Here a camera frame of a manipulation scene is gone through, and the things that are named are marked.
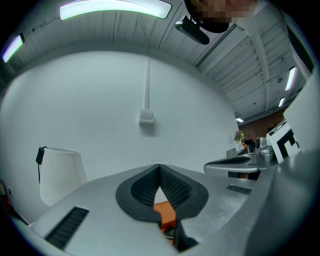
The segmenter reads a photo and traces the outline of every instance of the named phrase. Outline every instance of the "ceiling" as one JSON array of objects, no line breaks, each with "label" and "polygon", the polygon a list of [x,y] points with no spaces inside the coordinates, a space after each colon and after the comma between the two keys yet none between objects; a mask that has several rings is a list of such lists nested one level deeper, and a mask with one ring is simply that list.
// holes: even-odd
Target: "ceiling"
[{"label": "ceiling", "polygon": [[287,107],[305,84],[298,71],[294,86],[285,91],[289,70],[297,66],[281,17],[263,3],[251,18],[231,24],[224,33],[204,31],[210,44],[198,44],[175,28],[187,9],[182,0],[172,5],[166,19],[124,11],[99,11],[60,20],[59,7],[71,0],[39,2],[17,28],[25,43],[8,63],[0,63],[0,85],[5,87],[23,67],[57,49],[85,42],[133,42],[159,49],[195,66],[220,84],[235,116],[244,123]]}]

